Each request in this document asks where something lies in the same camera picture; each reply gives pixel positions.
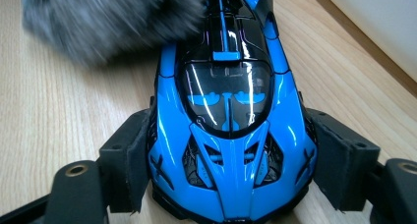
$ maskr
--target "blue toy car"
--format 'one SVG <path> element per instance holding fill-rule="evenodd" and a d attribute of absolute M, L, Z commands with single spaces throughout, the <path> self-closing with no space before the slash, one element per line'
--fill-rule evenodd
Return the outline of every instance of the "blue toy car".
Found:
<path fill-rule="evenodd" d="M 198 222 L 262 222 L 308 190 L 314 126 L 272 0 L 205 0 L 201 31 L 162 49 L 148 135 L 153 197 Z"/>

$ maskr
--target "car air vent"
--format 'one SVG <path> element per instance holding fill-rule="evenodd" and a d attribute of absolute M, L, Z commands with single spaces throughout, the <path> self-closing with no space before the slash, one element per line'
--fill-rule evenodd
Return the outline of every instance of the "car air vent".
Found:
<path fill-rule="evenodd" d="M 205 145 L 206 151 L 208 152 L 209 159 L 211 162 L 222 166 L 223 165 L 223 157 L 221 156 L 221 153 L 207 145 Z"/>
<path fill-rule="evenodd" d="M 201 152 L 194 137 L 191 137 L 188 141 L 182 161 L 187 181 L 190 185 L 214 189 L 214 182 L 201 157 Z"/>
<path fill-rule="evenodd" d="M 306 162 L 301 167 L 300 171 L 298 171 L 297 179 L 295 180 L 295 184 L 297 184 L 300 181 L 301 176 L 306 171 L 312 171 L 314 168 L 312 167 L 312 160 L 315 155 L 315 150 L 313 150 L 311 153 L 307 152 L 307 149 L 304 149 L 304 158 L 306 159 Z"/>
<path fill-rule="evenodd" d="M 303 119 L 304 119 L 304 127 L 306 129 L 306 133 L 309 136 L 309 138 L 313 141 L 313 143 L 317 144 L 317 134 L 316 134 L 316 128 L 314 126 L 313 120 L 307 112 L 306 107 L 304 107 L 303 104 L 301 104 L 301 109 L 303 111 Z"/>
<path fill-rule="evenodd" d="M 149 129 L 147 136 L 148 151 L 150 151 L 157 140 L 157 123 L 156 123 L 156 110 L 152 110 L 149 118 Z"/>
<path fill-rule="evenodd" d="M 165 182 L 173 191 L 174 186 L 171 182 L 171 179 L 169 179 L 168 175 L 162 170 L 162 162 L 163 162 L 162 155 L 159 155 L 157 160 L 152 156 L 150 157 L 150 164 L 152 164 L 152 166 L 156 170 L 156 176 L 162 177 L 163 180 L 165 180 Z"/>
<path fill-rule="evenodd" d="M 283 159 L 281 149 L 273 137 L 268 134 L 255 186 L 260 187 L 278 181 L 282 173 Z"/>
<path fill-rule="evenodd" d="M 245 150 L 245 160 L 244 160 L 245 165 L 254 161 L 255 155 L 257 154 L 257 151 L 258 151 L 258 145 L 259 144 L 256 142 L 255 144 L 253 144 L 252 146 L 250 146 L 248 149 Z"/>

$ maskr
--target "metal grommet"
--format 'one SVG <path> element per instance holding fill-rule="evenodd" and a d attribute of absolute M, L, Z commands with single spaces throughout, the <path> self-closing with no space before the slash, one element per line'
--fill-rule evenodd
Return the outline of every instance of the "metal grommet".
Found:
<path fill-rule="evenodd" d="M 398 164 L 398 167 L 407 173 L 417 175 L 417 165 L 408 162 L 402 162 Z"/>
<path fill-rule="evenodd" d="M 77 177 L 87 172 L 89 167 L 85 164 L 76 164 L 65 171 L 65 176 L 67 177 Z"/>

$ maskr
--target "wooden surface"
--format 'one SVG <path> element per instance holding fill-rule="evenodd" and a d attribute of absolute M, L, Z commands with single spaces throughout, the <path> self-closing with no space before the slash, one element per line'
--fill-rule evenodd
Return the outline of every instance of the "wooden surface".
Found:
<path fill-rule="evenodd" d="M 417 84 L 328 0 L 274 0 L 280 38 L 308 107 L 328 112 L 390 157 L 417 158 Z M 0 0 L 0 215 L 50 190 L 54 173 L 98 149 L 149 105 L 157 53 L 100 70 L 74 66 L 21 26 L 20 0 Z M 189 223 L 148 189 L 140 215 L 112 223 Z M 295 210 L 270 223 L 367 223 L 335 211 L 315 184 Z"/>

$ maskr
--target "black foam holder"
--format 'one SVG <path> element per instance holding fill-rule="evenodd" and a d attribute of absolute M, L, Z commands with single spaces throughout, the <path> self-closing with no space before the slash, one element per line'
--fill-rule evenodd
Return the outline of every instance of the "black foam holder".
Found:
<path fill-rule="evenodd" d="M 108 223 L 100 173 L 95 162 L 71 163 L 56 173 L 44 223 Z"/>
<path fill-rule="evenodd" d="M 130 116 L 99 150 L 97 163 L 107 179 L 104 188 L 111 212 L 141 211 L 149 182 L 149 112 L 146 109 Z"/>
<path fill-rule="evenodd" d="M 361 211 L 364 180 L 378 164 L 380 148 L 330 115 L 307 109 L 318 139 L 314 181 L 331 205 L 341 211 Z"/>

